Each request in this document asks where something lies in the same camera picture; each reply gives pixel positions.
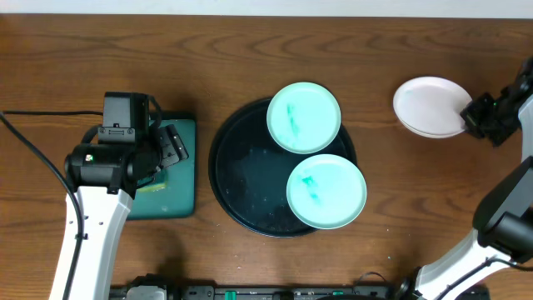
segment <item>green stain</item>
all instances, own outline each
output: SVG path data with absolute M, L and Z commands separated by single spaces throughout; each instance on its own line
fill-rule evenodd
M 320 204 L 321 200 L 316 194 L 316 188 L 318 188 L 318 185 L 315 182 L 315 179 L 313 179 L 312 176 L 305 177 L 301 180 L 307 187 L 307 192 L 309 193 L 309 196 L 311 199 L 315 200 L 317 204 Z
M 300 128 L 298 128 L 298 125 L 296 125 L 296 121 L 294 120 L 294 105 L 289 104 L 286 106 L 286 114 L 289 117 L 289 123 L 291 124 L 292 135 L 294 135 L 294 137 L 297 138 L 298 134 L 300 133 Z

